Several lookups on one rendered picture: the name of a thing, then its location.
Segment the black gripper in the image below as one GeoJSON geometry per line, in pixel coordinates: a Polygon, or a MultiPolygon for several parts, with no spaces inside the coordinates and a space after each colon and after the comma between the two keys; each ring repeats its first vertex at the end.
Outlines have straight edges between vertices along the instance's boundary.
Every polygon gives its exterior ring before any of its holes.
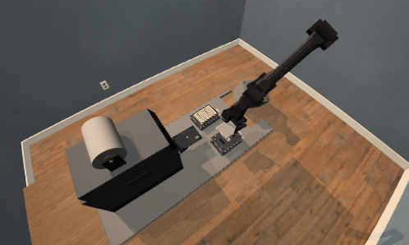
{"type": "Polygon", "coordinates": [[[236,121],[234,118],[231,120],[235,125],[236,125],[236,129],[234,131],[234,134],[237,133],[237,130],[241,130],[243,127],[247,126],[245,123],[247,121],[247,119],[243,116],[243,118],[239,121],[236,121]]]}

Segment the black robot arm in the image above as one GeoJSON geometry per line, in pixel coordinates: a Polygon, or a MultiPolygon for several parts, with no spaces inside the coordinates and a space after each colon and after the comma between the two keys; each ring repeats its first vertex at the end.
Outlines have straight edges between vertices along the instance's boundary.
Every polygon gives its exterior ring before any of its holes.
{"type": "Polygon", "coordinates": [[[221,116],[225,123],[228,123],[233,118],[236,121],[241,120],[248,107],[251,105],[254,107],[262,103],[264,97],[277,86],[275,83],[291,71],[308,54],[318,47],[325,50],[338,39],[337,31],[327,21],[322,21],[321,19],[315,22],[306,33],[309,35],[309,38],[300,48],[281,62],[271,73],[266,74],[264,72],[255,81],[248,83],[246,87],[250,87],[242,93],[240,101],[238,100],[229,109],[223,110],[221,116]]]}

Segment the grey cylinder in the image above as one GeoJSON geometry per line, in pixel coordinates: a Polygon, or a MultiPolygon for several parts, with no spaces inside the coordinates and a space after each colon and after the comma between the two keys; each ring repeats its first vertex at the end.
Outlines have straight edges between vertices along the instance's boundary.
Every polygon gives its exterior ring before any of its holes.
{"type": "Polygon", "coordinates": [[[126,148],[111,118],[91,118],[83,124],[81,132],[95,169],[106,169],[101,163],[110,155],[126,158],[126,148]]]}

